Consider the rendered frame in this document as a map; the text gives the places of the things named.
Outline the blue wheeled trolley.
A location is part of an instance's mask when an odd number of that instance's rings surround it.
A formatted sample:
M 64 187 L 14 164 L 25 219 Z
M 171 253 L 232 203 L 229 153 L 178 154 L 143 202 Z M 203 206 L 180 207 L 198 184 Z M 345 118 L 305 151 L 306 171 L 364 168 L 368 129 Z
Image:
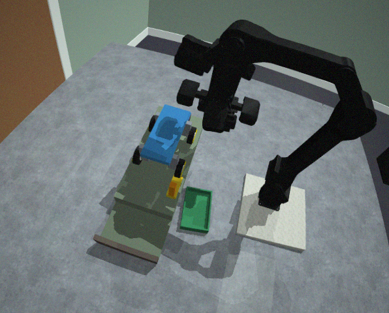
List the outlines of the blue wheeled trolley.
M 141 143 L 136 147 L 132 163 L 139 165 L 142 160 L 153 160 L 166 164 L 167 168 L 175 170 L 174 177 L 180 178 L 186 161 L 174 152 L 181 135 L 187 137 L 187 143 L 194 142 L 197 129 L 188 121 L 190 115 L 191 112 L 165 104 L 161 113 L 152 116 L 148 127 L 151 133 L 145 145 Z

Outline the green tray rim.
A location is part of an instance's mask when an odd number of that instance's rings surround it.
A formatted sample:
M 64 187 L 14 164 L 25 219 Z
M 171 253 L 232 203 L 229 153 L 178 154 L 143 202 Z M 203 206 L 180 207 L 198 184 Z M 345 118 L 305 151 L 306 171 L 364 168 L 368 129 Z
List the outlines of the green tray rim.
M 208 194 L 208 195 L 210 195 L 210 202 L 209 202 L 209 209 L 208 209 L 208 223 L 207 223 L 207 229 L 205 229 L 205 228 L 194 228 L 194 227 L 183 226 L 183 225 L 182 225 L 182 223 L 183 223 L 184 211 L 185 211 L 185 203 L 186 203 L 186 198 L 187 198 L 187 191 L 197 192 L 197 193 L 201 193 L 201 194 Z M 200 233 L 206 233 L 206 234 L 209 232 L 209 224 L 210 224 L 210 217 L 211 217 L 211 201 L 212 201 L 212 193 L 213 193 L 213 191 L 210 191 L 210 190 L 204 190 L 204 189 L 193 188 L 193 187 L 187 186 L 186 191 L 185 191 L 185 199 L 184 199 L 184 203 L 183 203 L 183 211 L 182 211 L 182 215 L 181 215 L 180 229 L 182 229 L 182 230 L 189 230 L 189 231 L 195 231 L 195 232 L 200 232 Z

